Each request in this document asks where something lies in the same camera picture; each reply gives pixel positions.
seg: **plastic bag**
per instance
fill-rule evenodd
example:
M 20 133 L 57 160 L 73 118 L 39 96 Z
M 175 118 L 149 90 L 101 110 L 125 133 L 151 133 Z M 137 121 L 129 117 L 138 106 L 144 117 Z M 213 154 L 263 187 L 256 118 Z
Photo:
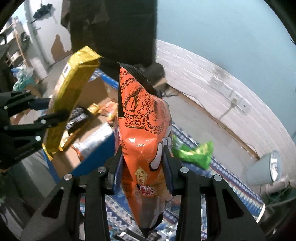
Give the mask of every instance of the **plastic bag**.
M 126 165 L 122 187 L 144 237 L 162 221 L 172 196 L 161 166 L 163 145 L 172 148 L 167 102 L 136 68 L 121 64 L 115 133 Z
M 201 166 L 205 170 L 209 169 L 214 151 L 214 144 L 212 141 L 200 144 L 197 148 L 190 148 L 178 137 L 173 135 L 173 143 L 172 152 L 174 156 L 183 161 Z
M 13 91 L 21 91 L 23 90 L 28 84 L 35 85 L 36 82 L 32 78 L 34 68 L 27 67 L 24 69 L 21 68 L 13 68 L 12 70 L 13 76 L 17 78 L 17 82 L 14 84 L 12 90 Z

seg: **yellow snack package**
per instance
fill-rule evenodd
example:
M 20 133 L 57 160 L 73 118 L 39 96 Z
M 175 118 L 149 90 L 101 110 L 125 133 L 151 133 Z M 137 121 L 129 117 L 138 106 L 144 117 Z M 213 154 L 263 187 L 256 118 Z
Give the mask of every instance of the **yellow snack package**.
M 48 114 L 56 113 L 59 110 L 66 110 L 68 113 L 72 112 L 84 84 L 100 65 L 99 58 L 101 56 L 87 46 L 70 57 L 55 86 L 49 103 Z M 58 151 L 66 124 L 67 121 L 64 121 L 47 130 L 44 145 L 48 153 Z

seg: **orange snack bag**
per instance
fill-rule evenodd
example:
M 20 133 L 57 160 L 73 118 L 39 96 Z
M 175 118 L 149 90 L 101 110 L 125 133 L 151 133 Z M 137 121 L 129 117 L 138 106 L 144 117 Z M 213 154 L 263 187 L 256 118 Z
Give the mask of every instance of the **orange snack bag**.
M 172 200 L 161 165 L 163 145 L 173 145 L 171 116 L 161 95 L 136 68 L 121 64 L 115 125 L 126 163 L 121 184 L 145 237 Z

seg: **metal pin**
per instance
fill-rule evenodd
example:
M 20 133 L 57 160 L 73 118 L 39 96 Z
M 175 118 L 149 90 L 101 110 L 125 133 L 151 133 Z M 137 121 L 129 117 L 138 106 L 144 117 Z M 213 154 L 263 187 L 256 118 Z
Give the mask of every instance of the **metal pin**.
M 72 174 L 66 174 L 65 176 L 64 176 L 64 179 L 66 180 L 66 181 L 68 181 L 68 180 L 71 180 L 72 179 Z
M 222 180 L 222 177 L 220 175 L 214 175 L 214 179 L 220 182 Z
M 188 169 L 187 167 L 181 167 L 181 168 L 180 168 L 180 171 L 181 171 L 182 173 L 187 173 L 187 172 L 189 172 L 189 169 Z
M 105 172 L 106 170 L 107 170 L 106 167 L 99 167 L 98 168 L 99 173 Z
M 36 141 L 41 141 L 41 137 L 40 136 L 35 136 L 35 140 Z

